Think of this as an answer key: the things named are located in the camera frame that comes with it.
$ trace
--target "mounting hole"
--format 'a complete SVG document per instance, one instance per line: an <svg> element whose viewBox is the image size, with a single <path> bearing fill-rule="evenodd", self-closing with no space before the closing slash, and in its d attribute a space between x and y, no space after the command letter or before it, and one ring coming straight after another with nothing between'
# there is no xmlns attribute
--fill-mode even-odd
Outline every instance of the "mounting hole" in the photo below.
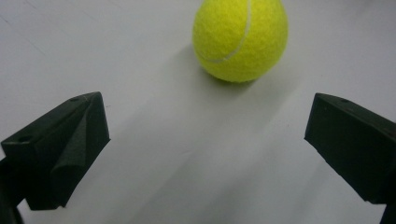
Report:
<svg viewBox="0 0 396 224"><path fill-rule="evenodd" d="M18 139L19 142L29 142L29 140L31 140L33 138L32 135L26 135L26 136L22 136Z"/></svg>

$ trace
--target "tennis ball seam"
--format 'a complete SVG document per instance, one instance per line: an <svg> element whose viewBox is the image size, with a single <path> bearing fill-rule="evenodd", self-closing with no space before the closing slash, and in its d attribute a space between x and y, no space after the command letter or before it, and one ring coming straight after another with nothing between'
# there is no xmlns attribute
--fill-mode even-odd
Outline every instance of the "tennis ball seam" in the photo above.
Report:
<svg viewBox="0 0 396 224"><path fill-rule="evenodd" d="M233 51L231 51L227 56L220 58L220 59L208 59L201 53L199 53L199 52L197 52L197 53L199 54L200 57L202 57L204 60L208 61L209 63L223 63L225 61L230 60L242 48L246 38L248 37L250 25L251 25L251 0L247 0L247 22L245 25L244 35L242 36L241 40L239 41L238 46Z"/></svg>

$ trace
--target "tennis ball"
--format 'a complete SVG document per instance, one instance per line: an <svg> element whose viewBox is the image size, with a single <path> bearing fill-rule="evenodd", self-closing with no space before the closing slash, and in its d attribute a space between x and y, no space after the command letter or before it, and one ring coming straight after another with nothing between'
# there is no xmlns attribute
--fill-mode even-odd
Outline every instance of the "tennis ball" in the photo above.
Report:
<svg viewBox="0 0 396 224"><path fill-rule="evenodd" d="M250 81L267 72L287 39L288 19L280 0L205 0L192 28L201 66L230 82Z"/></svg>

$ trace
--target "white surface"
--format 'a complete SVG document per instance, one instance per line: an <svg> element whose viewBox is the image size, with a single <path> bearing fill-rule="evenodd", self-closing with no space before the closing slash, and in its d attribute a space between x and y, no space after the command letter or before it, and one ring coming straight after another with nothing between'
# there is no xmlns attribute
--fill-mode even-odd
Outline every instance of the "white surface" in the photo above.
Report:
<svg viewBox="0 0 396 224"><path fill-rule="evenodd" d="M284 0L287 50L244 85L195 60L201 3L0 1L0 139L90 91L112 138L65 209L22 203L25 222L378 223L303 138L317 91L396 120L396 1Z"/></svg>

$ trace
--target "black plastic part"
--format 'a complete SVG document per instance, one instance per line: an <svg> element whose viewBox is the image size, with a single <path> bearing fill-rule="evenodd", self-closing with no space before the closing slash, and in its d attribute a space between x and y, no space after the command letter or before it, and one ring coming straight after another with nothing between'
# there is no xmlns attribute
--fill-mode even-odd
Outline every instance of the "black plastic part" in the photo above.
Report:
<svg viewBox="0 0 396 224"><path fill-rule="evenodd" d="M66 206L109 141L100 92L67 100L1 143L32 210Z"/></svg>
<svg viewBox="0 0 396 224"><path fill-rule="evenodd" d="M0 161L0 223L23 223L16 207L23 197L19 172L10 167L5 158Z"/></svg>
<svg viewBox="0 0 396 224"><path fill-rule="evenodd" d="M305 140L364 201L395 202L395 123L346 99L317 93Z"/></svg>

